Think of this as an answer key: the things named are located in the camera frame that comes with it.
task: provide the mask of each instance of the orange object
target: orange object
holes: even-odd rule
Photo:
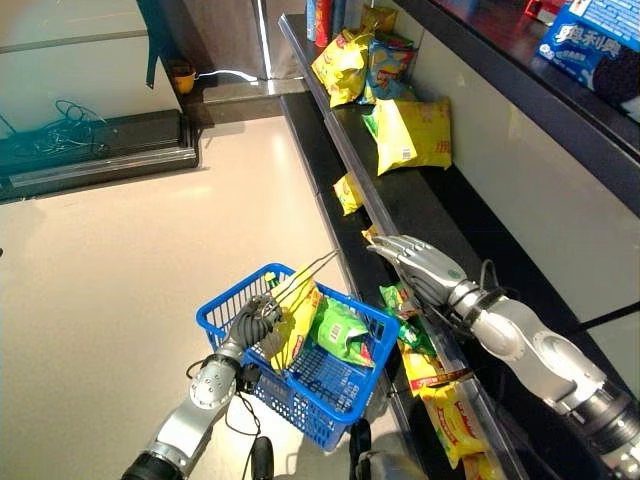
[[[196,79],[195,69],[187,62],[174,60],[169,62],[171,83],[182,95],[186,95],[193,89]]]

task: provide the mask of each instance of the black strap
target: black strap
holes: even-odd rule
[[[467,328],[471,326],[478,319],[483,310],[486,310],[489,306],[493,305],[500,297],[505,294],[504,288],[494,288],[485,293],[480,299],[471,307],[471,311],[465,315],[462,322]]]
[[[617,310],[614,310],[613,312],[605,313],[604,315],[596,317],[587,322],[582,322],[580,325],[577,325],[574,328],[568,330],[566,335],[584,332],[585,330],[589,330],[590,328],[604,325],[605,323],[617,320],[618,318],[626,317],[627,315],[638,311],[640,311],[640,302],[632,303],[631,305],[619,308]]]

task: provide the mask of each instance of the floor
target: floor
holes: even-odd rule
[[[210,351],[196,308],[332,249],[282,117],[217,126],[201,148],[195,171],[0,206],[0,478],[120,478]],[[317,279],[345,290],[335,262]],[[252,403],[277,478],[347,478],[344,438],[324,454]],[[235,400],[229,419],[253,428]],[[372,430],[403,451],[390,409]],[[250,442],[218,423],[191,478],[239,479]]]

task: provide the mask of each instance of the wall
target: wall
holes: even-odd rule
[[[640,219],[404,11],[396,31],[420,45],[411,82],[421,98],[451,99],[454,163],[576,316],[638,301]],[[591,334],[640,396],[640,313]]]
[[[179,109],[159,62],[145,85],[148,48],[135,0],[2,2],[0,114],[26,131],[59,119],[60,98],[104,118]],[[0,138],[9,133],[0,123]]]

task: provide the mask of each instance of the blue box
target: blue box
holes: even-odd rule
[[[538,54],[640,122],[640,0],[574,0]]]

